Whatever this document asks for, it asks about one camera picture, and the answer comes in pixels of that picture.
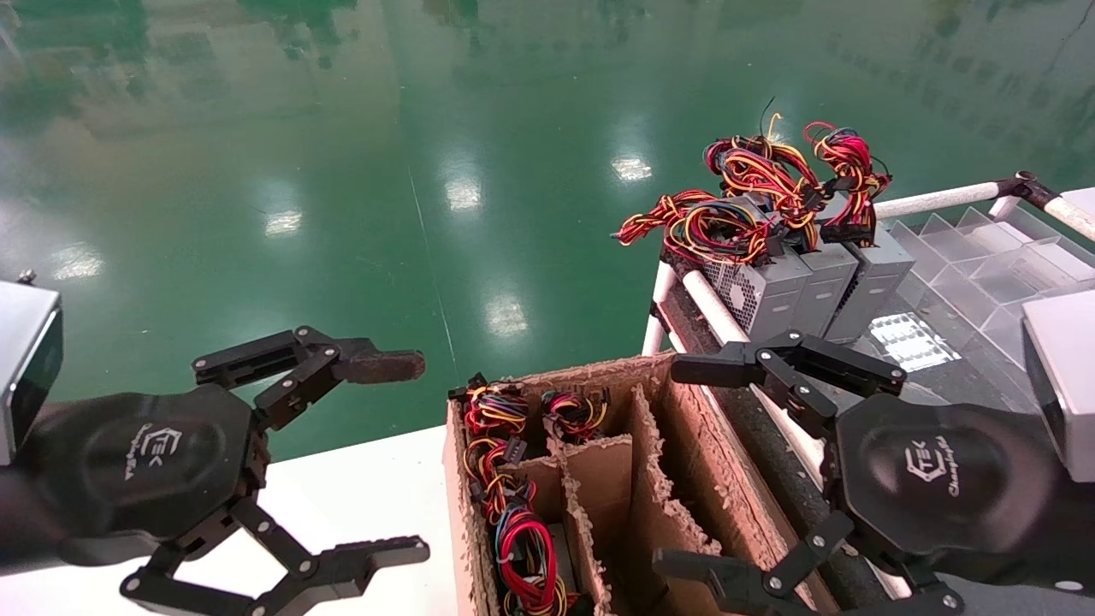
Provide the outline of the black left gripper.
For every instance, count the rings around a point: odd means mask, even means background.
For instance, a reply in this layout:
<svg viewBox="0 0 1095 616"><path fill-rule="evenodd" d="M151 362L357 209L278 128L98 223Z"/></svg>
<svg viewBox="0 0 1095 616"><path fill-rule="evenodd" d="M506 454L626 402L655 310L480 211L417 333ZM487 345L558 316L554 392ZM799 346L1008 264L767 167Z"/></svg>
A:
<svg viewBox="0 0 1095 616"><path fill-rule="evenodd" d="M120 593L160 615L306 615L361 597L378 571L423 563L429 546L400 536L306 550L255 499L269 467L261 429L284 429L342 382L410 382L425 368L419 351L380 351L371 339L304 326L200 356L192 370L204 386L183 394L48 406L34 425L44 526L58 548L157 548ZM267 377L277 382L255 397L254 418L227 390ZM269 591L250 597L176 578L192 548L215 548L238 528L283 565Z"/></svg>

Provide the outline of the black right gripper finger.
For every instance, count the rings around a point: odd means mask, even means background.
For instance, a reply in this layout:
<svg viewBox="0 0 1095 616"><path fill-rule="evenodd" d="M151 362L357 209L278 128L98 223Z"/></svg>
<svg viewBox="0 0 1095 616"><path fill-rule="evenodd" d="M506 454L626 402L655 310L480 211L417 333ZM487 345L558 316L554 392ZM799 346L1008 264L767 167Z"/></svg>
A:
<svg viewBox="0 0 1095 616"><path fill-rule="evenodd" d="M766 390L770 399L812 438L832 432L838 407L810 379L869 398L899 395L906 377L903 368L797 330L761 342L725 342L715 355L680 353L672 359L675 382Z"/></svg>

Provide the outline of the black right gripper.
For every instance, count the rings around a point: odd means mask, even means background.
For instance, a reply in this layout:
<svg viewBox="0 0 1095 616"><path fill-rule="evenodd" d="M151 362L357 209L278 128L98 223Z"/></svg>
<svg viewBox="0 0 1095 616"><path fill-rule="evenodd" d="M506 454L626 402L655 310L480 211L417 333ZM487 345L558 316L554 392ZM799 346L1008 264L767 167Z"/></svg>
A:
<svg viewBox="0 0 1095 616"><path fill-rule="evenodd" d="M704 583L723 613L819 615L796 589L856 527L857 550L889 573L920 565L975 583L1092 591L1092 484L1071 478L1040 417L876 394L835 417L826 460L846 514L826 518L771 571L660 548L654 572ZM904 573L911 596L841 615L963 615L938 577Z"/></svg>

